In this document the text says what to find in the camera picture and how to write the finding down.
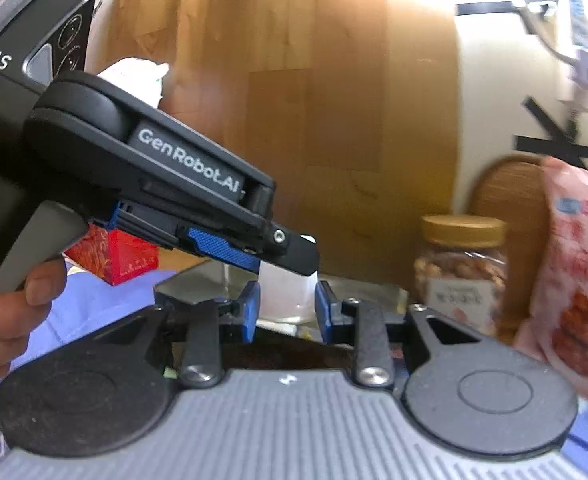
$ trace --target white label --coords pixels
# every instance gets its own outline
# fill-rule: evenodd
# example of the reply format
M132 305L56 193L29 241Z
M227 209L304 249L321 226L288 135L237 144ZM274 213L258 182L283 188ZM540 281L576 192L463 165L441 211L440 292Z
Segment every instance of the white label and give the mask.
M495 333L495 301L493 283L488 280L427 281L427 306L486 335Z

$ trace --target pink snack bag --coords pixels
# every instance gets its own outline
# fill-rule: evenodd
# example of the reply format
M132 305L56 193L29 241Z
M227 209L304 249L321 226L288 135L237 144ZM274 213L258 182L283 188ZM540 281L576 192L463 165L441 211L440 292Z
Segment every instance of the pink snack bag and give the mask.
M588 397L588 171L543 163L550 238L530 311L547 360Z

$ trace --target metal screw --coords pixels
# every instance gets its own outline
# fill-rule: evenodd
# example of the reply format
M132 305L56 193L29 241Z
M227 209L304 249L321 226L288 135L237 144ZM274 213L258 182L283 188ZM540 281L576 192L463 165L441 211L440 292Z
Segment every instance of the metal screw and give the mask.
M274 241L277 244L282 244L285 241L285 233L280 229L274 231Z
M389 374L382 368L369 366L360 370L359 381L367 386L380 386L389 381Z
M184 379L194 383L206 383L214 378L214 374L202 365L190 365L186 368Z

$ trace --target gold jar lid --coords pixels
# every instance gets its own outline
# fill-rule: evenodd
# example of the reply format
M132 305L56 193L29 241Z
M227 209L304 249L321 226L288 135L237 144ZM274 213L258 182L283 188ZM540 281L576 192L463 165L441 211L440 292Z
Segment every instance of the gold jar lid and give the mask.
M423 217L423 237L445 247L486 249L505 243L507 224L496 218L469 215Z

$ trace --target human hand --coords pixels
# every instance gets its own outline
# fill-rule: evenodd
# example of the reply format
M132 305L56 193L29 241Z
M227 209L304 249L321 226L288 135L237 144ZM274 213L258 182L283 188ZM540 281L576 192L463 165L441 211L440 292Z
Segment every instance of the human hand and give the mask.
M33 269L24 290L0 294L0 378L7 374L11 361L25 353L30 333L45 321L67 279L61 256Z

